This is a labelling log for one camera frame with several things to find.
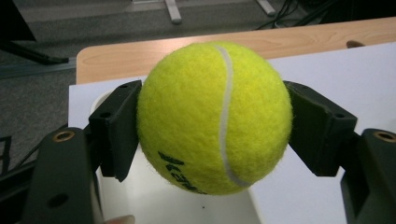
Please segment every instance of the black mount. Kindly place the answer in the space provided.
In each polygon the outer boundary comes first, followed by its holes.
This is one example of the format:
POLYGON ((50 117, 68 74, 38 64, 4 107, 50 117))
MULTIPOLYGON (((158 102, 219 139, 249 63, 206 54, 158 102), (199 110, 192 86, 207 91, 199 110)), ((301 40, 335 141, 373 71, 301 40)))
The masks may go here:
MULTIPOLYGON (((396 223, 396 134, 367 129, 358 135, 357 118, 345 109, 304 85, 285 84, 294 115, 290 146, 317 176, 346 170, 347 222, 396 223)), ((35 162, 0 176, 2 223, 103 223, 95 171, 100 166, 119 181, 128 175, 141 85, 119 86, 84 130, 50 133, 35 162)))

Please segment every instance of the tennis ball seam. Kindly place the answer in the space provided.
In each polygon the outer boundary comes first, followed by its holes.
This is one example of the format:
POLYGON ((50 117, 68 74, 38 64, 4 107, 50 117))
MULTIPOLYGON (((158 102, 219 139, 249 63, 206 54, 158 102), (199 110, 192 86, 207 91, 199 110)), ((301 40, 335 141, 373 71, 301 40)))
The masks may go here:
POLYGON ((251 184, 248 182, 240 179, 231 168, 231 165, 228 161, 227 155, 227 126, 228 126, 228 117, 229 117, 229 107, 231 103, 231 95, 233 93, 233 60, 231 59, 230 54, 228 53, 227 49, 215 45, 214 46, 221 54, 223 61, 225 62, 226 66, 226 85, 224 90, 224 98, 223 98, 223 105, 221 109, 220 115, 220 124, 219 124, 219 150, 221 154, 222 163, 224 165, 225 172, 227 176, 239 187, 248 187, 251 184))

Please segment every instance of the chair leg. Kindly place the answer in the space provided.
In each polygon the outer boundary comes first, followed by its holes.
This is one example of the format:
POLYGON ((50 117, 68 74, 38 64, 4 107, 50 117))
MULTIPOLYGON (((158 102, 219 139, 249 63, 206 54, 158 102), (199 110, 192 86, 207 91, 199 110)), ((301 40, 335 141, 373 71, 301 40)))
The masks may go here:
POLYGON ((168 7, 169 15, 171 16, 171 21, 175 25, 181 24, 181 16, 178 12, 178 8, 175 0, 165 0, 166 6, 168 7))
POLYGON ((273 17, 276 14, 276 11, 274 8, 271 6, 271 4, 267 0, 257 0, 257 2, 260 4, 262 9, 265 11, 267 16, 273 17))

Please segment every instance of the wooden desk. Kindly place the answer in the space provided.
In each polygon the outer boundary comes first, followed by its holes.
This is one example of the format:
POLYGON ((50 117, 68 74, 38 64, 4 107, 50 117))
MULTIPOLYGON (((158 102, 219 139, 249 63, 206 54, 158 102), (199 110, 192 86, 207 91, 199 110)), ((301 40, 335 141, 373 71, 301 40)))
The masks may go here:
POLYGON ((90 47, 77 56, 77 84, 147 75, 173 50, 212 40, 233 41, 255 50, 265 59, 273 59, 345 49, 349 40, 365 45, 395 42, 396 17, 90 47))

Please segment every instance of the fuzzy felt surface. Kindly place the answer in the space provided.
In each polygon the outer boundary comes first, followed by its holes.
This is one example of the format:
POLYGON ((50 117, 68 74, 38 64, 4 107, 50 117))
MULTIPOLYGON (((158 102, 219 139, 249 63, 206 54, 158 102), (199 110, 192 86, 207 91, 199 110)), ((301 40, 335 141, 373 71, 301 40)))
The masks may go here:
POLYGON ((268 175, 291 131, 288 91, 254 51, 191 44, 161 60, 139 95, 138 134, 160 175, 195 193, 231 194, 268 175))

